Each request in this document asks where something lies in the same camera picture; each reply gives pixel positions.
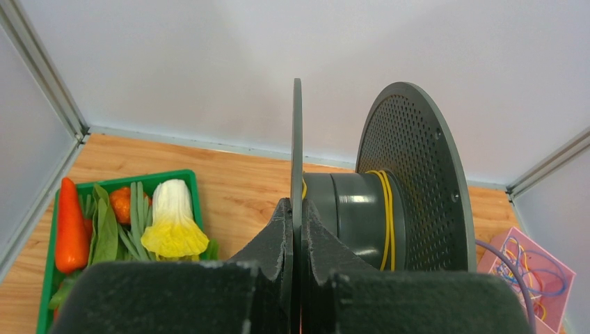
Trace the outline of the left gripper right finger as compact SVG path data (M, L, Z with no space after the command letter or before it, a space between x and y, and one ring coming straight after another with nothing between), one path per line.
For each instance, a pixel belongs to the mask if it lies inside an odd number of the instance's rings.
M379 271L354 255L303 201L303 333L531 333L516 295L495 276Z

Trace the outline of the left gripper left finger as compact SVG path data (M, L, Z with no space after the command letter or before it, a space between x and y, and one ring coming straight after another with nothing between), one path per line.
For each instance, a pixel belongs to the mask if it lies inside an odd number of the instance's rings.
M292 206L226 261L105 262L84 271L51 333L289 333Z

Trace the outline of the dark grey cable spool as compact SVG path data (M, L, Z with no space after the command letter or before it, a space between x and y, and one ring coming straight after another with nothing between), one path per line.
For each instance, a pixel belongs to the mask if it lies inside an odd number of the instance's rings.
M449 126L418 85L395 82L373 102L351 173L303 167L302 83L294 81L291 199L296 238L309 200L322 225L381 271L474 271L468 185Z

